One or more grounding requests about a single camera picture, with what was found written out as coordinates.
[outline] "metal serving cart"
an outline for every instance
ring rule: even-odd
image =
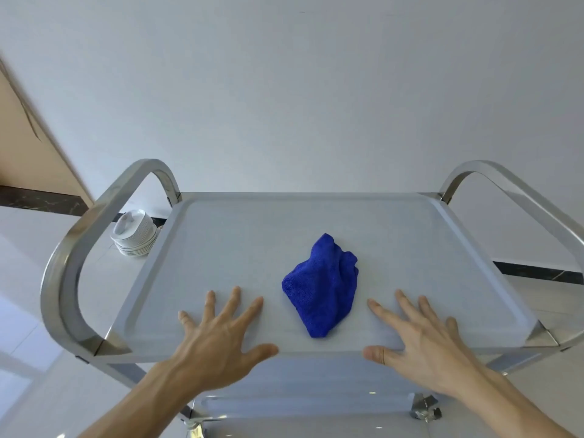
[[[488,366],[505,374],[584,338],[584,320],[578,317],[554,328],[538,321],[448,208],[458,186],[474,172],[486,176],[554,235],[584,270],[584,228],[490,161],[463,163],[436,193],[181,194],[166,164],[143,159],[120,175],[55,248],[41,285],[44,324],[64,349],[131,388],[145,374],[137,363],[163,360],[180,342],[176,310],[184,308],[186,296],[195,301],[187,310],[197,315],[207,288],[238,284],[244,288],[243,305],[257,294],[266,296],[264,314],[244,346],[276,342],[283,358],[256,368],[232,390],[202,395],[193,407],[185,406],[180,419],[188,428],[202,433],[204,422],[302,416],[307,411],[380,413],[379,401],[372,404],[360,397],[372,378],[378,392],[387,393],[380,398],[385,408],[399,391],[408,394],[415,418],[433,419],[434,397],[424,398],[421,388],[398,375],[387,376],[390,384],[380,383],[377,368],[365,368],[374,365],[357,358],[362,346],[374,340],[394,349],[401,346],[398,337],[361,309],[364,298],[375,296],[391,306],[390,289],[403,283],[430,292],[439,315],[450,311],[461,317],[461,326],[469,326],[461,332],[463,338],[479,353],[498,355]],[[160,180],[173,209],[164,235],[103,338],[81,314],[79,275],[92,246],[150,173]],[[308,256],[309,241],[329,229],[344,250],[359,258],[358,297],[338,332],[312,340],[278,283]],[[465,319],[468,311],[482,315]],[[481,317],[485,327],[473,327]]]

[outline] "metal handle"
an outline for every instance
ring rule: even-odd
[[[482,160],[461,164],[442,185],[441,200],[449,204],[460,183],[473,172],[486,176],[545,230],[554,235],[572,253],[584,272],[584,228],[500,164]],[[562,347],[571,346],[584,339],[584,330],[580,328],[554,328],[550,329],[550,333]]]
[[[79,309],[78,283],[85,258],[98,238],[146,176],[153,173],[169,204],[182,199],[171,170],[157,159],[142,159],[127,168],[69,230],[55,248],[44,270],[40,304],[49,334],[64,349],[88,360],[105,341],[84,320]],[[109,345],[109,353],[125,353]]]

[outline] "microfiber towel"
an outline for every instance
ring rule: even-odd
[[[350,312],[359,274],[356,263],[357,257],[324,234],[310,258],[282,280],[282,290],[311,337],[324,338]]]

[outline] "tray top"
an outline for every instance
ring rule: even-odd
[[[325,339],[309,337],[281,280],[331,234],[359,259],[350,314]],[[438,315],[455,316],[470,347],[517,348],[536,318],[448,206],[420,194],[209,193],[175,206],[113,324],[139,361],[172,354],[183,332],[177,312],[200,319],[204,296],[217,311],[241,286],[242,308],[264,309],[244,348],[276,343],[281,353],[359,352],[403,344],[369,312],[377,299],[397,311],[394,290],[428,296]]]

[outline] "hand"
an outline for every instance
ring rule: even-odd
[[[487,368],[464,345],[454,318],[442,323],[426,297],[419,298],[419,310],[401,290],[395,297],[408,321],[375,300],[368,300],[367,304],[376,316],[398,332],[405,350],[396,353],[383,346],[367,346],[363,349],[366,359],[392,367],[403,377],[432,391],[459,399],[479,379],[502,384],[502,375]]]
[[[263,298],[256,298],[240,317],[233,319],[240,301],[241,289],[234,287],[222,312],[215,316],[215,292],[208,292],[203,319],[198,326],[185,311],[179,312],[185,338],[170,361],[188,386],[190,396],[233,384],[257,364],[278,353],[274,344],[262,344],[248,353],[241,352],[245,331],[261,311]]]

